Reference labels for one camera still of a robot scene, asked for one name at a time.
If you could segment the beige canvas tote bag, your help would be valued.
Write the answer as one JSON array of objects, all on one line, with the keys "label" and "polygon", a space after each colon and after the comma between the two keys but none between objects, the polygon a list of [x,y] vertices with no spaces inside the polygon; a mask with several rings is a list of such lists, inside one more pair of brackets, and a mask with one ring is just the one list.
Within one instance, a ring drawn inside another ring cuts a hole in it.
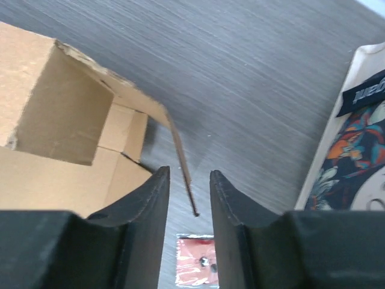
[{"label": "beige canvas tote bag", "polygon": [[351,60],[296,210],[384,210],[384,43]]}]

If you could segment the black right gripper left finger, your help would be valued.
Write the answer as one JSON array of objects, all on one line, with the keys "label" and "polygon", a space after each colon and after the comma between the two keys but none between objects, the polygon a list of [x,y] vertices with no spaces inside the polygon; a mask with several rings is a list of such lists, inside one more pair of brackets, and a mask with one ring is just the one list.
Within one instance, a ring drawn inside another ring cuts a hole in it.
[{"label": "black right gripper left finger", "polygon": [[82,218],[69,211],[1,211],[2,288],[156,288],[170,169]]}]

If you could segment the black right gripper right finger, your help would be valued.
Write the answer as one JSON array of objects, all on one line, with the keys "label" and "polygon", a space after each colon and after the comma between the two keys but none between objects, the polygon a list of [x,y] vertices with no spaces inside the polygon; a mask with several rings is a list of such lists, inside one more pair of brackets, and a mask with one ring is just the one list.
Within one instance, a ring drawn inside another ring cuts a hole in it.
[{"label": "black right gripper right finger", "polygon": [[221,288],[383,288],[382,211],[277,215],[218,170],[210,197]]}]

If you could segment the brown cardboard box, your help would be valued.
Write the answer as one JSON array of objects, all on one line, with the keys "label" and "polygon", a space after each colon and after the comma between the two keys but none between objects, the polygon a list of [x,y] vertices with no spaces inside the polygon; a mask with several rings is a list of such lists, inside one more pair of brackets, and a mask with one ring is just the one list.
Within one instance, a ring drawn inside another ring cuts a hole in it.
[{"label": "brown cardboard box", "polygon": [[167,109],[57,39],[1,23],[1,208],[107,207],[151,176],[147,123],[168,128],[186,189],[191,178]]}]

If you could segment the small red candy wrapper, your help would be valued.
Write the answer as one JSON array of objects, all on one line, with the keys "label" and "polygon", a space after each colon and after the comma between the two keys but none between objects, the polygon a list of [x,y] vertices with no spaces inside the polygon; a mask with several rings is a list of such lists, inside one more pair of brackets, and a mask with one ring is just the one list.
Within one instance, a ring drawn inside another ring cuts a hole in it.
[{"label": "small red candy wrapper", "polygon": [[213,235],[176,235],[177,288],[219,288]]}]

